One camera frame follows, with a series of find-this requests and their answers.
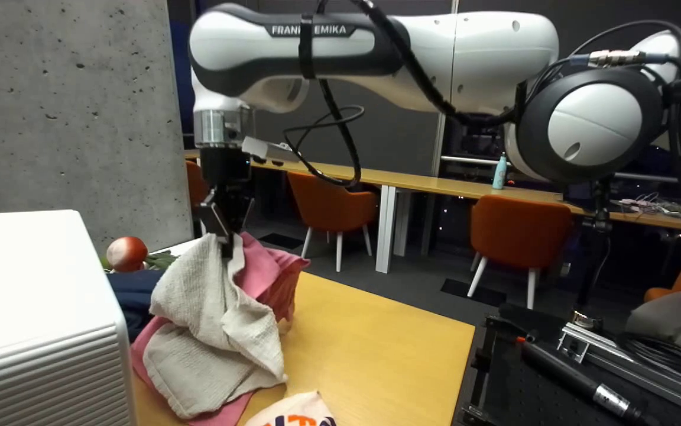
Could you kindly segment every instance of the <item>table leg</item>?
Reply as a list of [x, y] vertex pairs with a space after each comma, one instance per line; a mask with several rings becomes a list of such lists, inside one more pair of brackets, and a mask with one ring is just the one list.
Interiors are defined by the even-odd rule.
[[409, 218], [412, 218], [412, 192], [396, 192], [394, 201], [394, 248], [392, 254], [403, 259], [409, 242]]
[[394, 215], [394, 187], [383, 185], [379, 211], [379, 254], [373, 268], [380, 274], [388, 274], [390, 271], [392, 215]]

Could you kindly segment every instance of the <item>floor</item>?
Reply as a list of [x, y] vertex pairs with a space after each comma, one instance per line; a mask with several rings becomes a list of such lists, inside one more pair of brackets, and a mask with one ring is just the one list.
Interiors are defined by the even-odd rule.
[[[291, 250], [301, 250], [301, 239], [305, 234], [305, 228], [298, 220], [275, 220], [254, 214], [247, 220], [247, 233], [254, 236], [291, 236], [293, 244], [288, 244]], [[463, 248], [435, 248], [427, 256], [421, 256], [416, 248], [409, 248], [407, 259], [392, 259], [390, 274], [379, 274], [373, 271], [373, 259], [363, 250], [362, 234], [345, 236], [345, 250], [343, 250], [343, 272], [336, 272], [334, 266], [334, 242], [327, 236], [314, 236], [308, 259], [312, 260], [309, 271], [312, 274], [322, 274], [407, 306], [416, 306], [459, 321], [468, 321], [477, 326], [477, 342], [479, 342], [479, 326], [484, 325], [486, 314], [494, 314], [497, 308], [486, 304], [474, 304], [463, 295], [453, 295], [441, 292], [445, 279], [471, 279], [471, 250]], [[484, 289], [494, 289], [498, 293], [506, 293], [509, 304], [525, 306], [525, 276], [509, 271], [491, 271]], [[558, 317], [569, 317], [577, 298], [577, 287], [567, 284], [567, 279], [554, 279], [551, 284], [544, 284], [536, 293], [536, 310], [551, 313]], [[585, 313], [596, 320], [604, 321], [604, 329], [616, 331], [628, 310], [640, 304], [640, 289], [621, 292], [601, 282], [597, 289], [591, 292]], [[463, 378], [459, 409], [453, 417], [453, 424], [460, 424], [460, 413], [465, 413], [468, 401], [468, 377]]]

